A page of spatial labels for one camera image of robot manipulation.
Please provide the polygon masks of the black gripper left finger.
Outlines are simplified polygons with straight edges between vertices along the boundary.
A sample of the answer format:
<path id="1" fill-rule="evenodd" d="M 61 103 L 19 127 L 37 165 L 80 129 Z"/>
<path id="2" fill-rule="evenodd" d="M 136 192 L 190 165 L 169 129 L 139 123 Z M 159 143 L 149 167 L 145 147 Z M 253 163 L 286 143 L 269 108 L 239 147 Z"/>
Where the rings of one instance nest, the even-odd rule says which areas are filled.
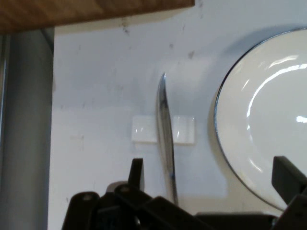
<path id="1" fill-rule="evenodd" d="M 165 198 L 143 191 L 143 159 L 133 159 L 128 181 L 99 196 L 83 192 L 72 197 L 64 230 L 195 230 L 197 220 Z"/>

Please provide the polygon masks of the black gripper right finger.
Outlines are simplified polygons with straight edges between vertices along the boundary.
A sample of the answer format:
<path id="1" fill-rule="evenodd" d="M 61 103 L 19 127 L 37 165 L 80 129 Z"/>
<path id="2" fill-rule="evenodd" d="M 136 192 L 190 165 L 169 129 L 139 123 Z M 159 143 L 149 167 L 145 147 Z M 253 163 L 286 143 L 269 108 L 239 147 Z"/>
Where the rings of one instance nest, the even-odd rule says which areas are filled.
<path id="1" fill-rule="evenodd" d="M 305 230 L 307 228 L 307 177 L 285 156 L 275 156 L 272 185 L 287 204 L 272 228 L 274 230 Z"/>

